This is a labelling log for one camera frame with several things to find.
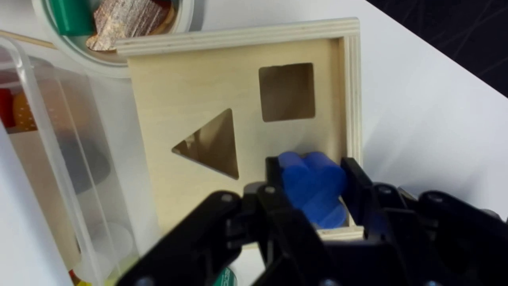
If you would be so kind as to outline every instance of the white table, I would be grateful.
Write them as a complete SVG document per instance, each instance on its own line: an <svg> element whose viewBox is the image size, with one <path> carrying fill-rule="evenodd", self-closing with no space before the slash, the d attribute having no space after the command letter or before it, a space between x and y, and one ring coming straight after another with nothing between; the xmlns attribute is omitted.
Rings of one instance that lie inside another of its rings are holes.
<svg viewBox="0 0 508 286"><path fill-rule="evenodd" d="M356 16L362 24L362 95L365 168L373 179L414 194L448 190L476 206L508 216L508 100L443 54L406 32L364 0L206 0L205 30ZM3 0L0 28L46 38L30 0ZM59 52L29 52L56 65L72 63ZM105 128L140 248L154 229L143 144L127 81L95 81Z"/></svg>

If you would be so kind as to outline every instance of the clear plastic container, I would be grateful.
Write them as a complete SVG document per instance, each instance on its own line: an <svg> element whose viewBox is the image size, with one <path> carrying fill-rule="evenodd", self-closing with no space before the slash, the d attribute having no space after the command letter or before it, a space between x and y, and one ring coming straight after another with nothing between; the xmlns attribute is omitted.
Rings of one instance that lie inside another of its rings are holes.
<svg viewBox="0 0 508 286"><path fill-rule="evenodd" d="M33 114L37 130L6 130L67 270L113 281L138 249L87 78L0 38L0 89L24 95Z"/></svg>

